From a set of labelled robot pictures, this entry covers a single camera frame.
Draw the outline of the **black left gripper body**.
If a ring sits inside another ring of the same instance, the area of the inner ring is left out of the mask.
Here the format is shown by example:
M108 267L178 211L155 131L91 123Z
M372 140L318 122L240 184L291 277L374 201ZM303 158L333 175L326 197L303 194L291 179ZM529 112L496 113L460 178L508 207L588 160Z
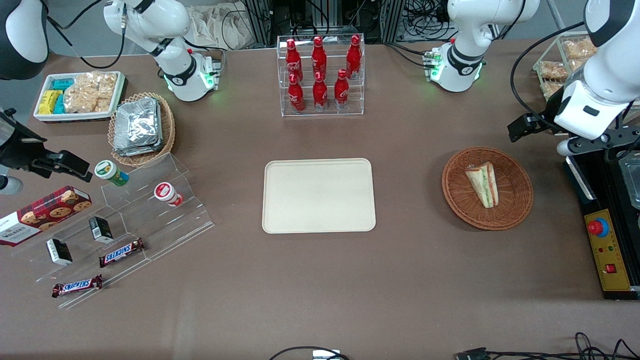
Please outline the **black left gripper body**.
M562 157L629 146L639 137L638 126L625 123L635 116L638 101L621 104L588 91L556 91L545 107L553 131L567 134L556 146Z

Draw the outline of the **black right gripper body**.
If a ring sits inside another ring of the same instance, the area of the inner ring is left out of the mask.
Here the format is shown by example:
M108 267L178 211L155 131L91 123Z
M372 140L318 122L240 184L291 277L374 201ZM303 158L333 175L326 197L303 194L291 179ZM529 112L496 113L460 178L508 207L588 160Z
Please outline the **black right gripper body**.
M2 166L29 171L29 164L37 158L45 158L48 141L14 119L14 108L1 109L0 163Z

